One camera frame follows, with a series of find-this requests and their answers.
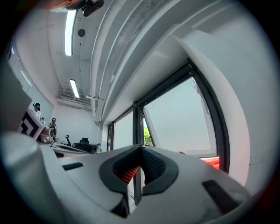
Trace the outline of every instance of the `air vent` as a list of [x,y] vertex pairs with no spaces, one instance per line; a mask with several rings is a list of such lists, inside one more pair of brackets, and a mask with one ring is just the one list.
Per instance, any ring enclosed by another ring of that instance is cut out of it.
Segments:
[[76,100],[76,97],[70,96],[70,95],[66,95],[64,93],[60,93],[60,96],[61,96],[61,98],[70,99],[70,100]]

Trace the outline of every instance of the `white wall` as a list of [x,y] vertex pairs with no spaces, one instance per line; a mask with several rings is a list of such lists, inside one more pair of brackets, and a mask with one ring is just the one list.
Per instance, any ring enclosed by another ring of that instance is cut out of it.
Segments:
[[28,76],[55,105],[59,81],[49,52],[48,16],[45,10],[30,12],[15,32],[14,40]]
[[90,144],[99,143],[98,126],[91,111],[56,105],[52,117],[56,118],[59,142],[64,140],[64,143],[67,143],[65,136],[69,135],[71,144],[80,142],[83,137],[88,138]]
[[53,104],[42,94],[42,92],[37,88],[36,84],[33,82],[33,80],[28,75],[28,72],[23,67],[23,62],[21,58],[19,57],[17,47],[15,42],[12,42],[12,53],[9,59],[10,67],[12,68],[12,71],[18,81],[21,84],[21,87],[25,93],[30,97],[31,103],[29,105],[29,108],[33,111],[34,103],[39,103],[41,105],[41,114],[42,118],[45,118],[45,121],[48,123],[50,122],[50,117],[53,112]]
[[279,156],[278,62],[248,13],[235,5],[219,10],[194,17],[173,35],[217,95],[230,138],[230,176],[256,193]]

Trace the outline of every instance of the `person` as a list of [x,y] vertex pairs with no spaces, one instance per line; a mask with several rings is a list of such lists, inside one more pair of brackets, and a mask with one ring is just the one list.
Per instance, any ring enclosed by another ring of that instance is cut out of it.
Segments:
[[38,118],[39,121],[42,120],[42,115],[41,115],[41,105],[39,103],[34,103],[34,110],[35,110],[35,116]]
[[57,127],[56,127],[56,118],[52,118],[52,122],[49,124],[49,128],[53,129],[53,140],[56,139]]
[[39,8],[45,10],[56,10],[71,7],[80,2],[80,0],[42,0]]
[[41,120],[41,121],[42,121],[43,125],[46,126],[45,118],[42,117],[42,120]]

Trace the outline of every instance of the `black and white pattern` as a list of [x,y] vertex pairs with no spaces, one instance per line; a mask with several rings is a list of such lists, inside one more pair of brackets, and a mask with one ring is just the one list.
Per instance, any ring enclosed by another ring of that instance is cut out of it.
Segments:
[[28,109],[22,118],[17,132],[37,139],[43,128],[44,125],[36,118],[35,114]]
[[31,118],[31,116],[25,112],[22,123],[21,123],[22,134],[27,134],[30,137],[34,137],[35,133],[38,131],[39,126],[36,125],[34,120]]

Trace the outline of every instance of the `glass window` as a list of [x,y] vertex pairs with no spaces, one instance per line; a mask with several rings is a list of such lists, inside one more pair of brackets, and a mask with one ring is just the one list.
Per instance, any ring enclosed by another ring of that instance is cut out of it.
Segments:
[[144,145],[153,146],[152,138],[146,123],[145,118],[143,118],[143,127],[144,127]]
[[198,157],[217,155],[212,119],[194,78],[143,109],[155,147]]
[[132,145],[133,113],[129,113],[115,124],[114,149]]

